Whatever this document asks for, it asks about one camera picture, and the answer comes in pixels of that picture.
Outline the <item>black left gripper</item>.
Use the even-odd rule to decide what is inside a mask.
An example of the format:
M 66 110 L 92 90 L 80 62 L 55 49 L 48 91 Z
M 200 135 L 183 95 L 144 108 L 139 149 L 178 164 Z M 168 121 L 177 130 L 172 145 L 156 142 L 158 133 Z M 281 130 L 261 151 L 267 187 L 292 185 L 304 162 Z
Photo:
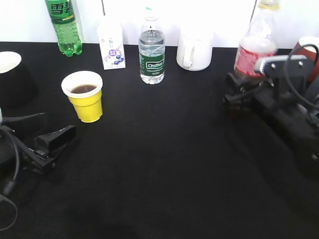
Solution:
M 2 125 L 11 129 L 41 129 L 48 121 L 47 113 L 36 113 L 21 117 L 2 117 Z M 37 136 L 34 150 L 19 146 L 22 167 L 34 173 L 45 175 L 56 167 L 55 158 L 76 136 L 76 126 L 69 125 L 58 131 Z

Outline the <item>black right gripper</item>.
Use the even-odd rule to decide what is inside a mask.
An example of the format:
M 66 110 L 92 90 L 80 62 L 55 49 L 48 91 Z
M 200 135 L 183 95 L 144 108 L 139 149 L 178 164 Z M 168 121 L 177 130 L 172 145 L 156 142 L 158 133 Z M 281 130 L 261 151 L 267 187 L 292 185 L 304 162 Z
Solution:
M 274 87 L 267 84 L 255 87 L 257 82 L 242 79 L 232 72 L 226 74 L 225 82 L 232 91 L 244 91 L 223 96 L 226 115 L 241 116 L 256 112 L 282 139 L 314 139 L 314 124 L 308 119 L 308 109 L 290 92 L 276 98 Z

